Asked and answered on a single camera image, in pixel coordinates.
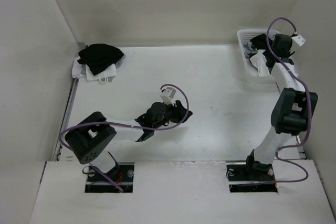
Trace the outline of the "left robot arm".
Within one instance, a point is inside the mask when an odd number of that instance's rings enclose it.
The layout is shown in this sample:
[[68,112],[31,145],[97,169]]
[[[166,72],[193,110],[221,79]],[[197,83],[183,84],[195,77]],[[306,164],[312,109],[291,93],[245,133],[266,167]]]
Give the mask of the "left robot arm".
[[99,169],[101,177],[110,182],[116,179],[119,170],[118,162],[105,150],[112,140],[144,142],[154,135],[155,130],[169,123],[184,123],[192,115],[193,112],[179,100],[172,104],[155,102],[144,114],[128,123],[107,124],[107,118],[98,111],[69,130],[64,139],[80,164]]

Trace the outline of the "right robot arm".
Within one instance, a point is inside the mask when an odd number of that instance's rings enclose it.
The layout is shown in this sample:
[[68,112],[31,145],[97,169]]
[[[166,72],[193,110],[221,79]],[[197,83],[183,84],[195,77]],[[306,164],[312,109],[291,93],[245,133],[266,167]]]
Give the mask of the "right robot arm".
[[312,116],[318,95],[308,90],[294,68],[293,46],[301,46],[304,39],[277,33],[266,40],[266,67],[280,89],[280,96],[271,113],[271,128],[262,143],[246,158],[244,175],[251,180],[272,171],[272,163],[279,152],[290,146],[287,142],[302,132],[310,133]]

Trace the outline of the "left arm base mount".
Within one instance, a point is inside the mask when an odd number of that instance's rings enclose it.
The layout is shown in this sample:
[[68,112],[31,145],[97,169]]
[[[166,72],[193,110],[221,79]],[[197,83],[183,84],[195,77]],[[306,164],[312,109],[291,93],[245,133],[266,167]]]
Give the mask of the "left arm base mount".
[[82,173],[86,175],[85,193],[133,193],[134,169],[134,163],[119,163],[108,174],[108,177],[122,189],[120,191],[91,166],[85,166],[82,169]]

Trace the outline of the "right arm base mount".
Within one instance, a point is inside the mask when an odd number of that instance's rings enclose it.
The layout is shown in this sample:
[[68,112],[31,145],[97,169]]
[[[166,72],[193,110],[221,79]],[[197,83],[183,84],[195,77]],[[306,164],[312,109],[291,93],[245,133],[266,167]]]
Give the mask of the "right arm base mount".
[[277,193],[274,171],[247,172],[244,163],[228,163],[226,177],[231,193]]

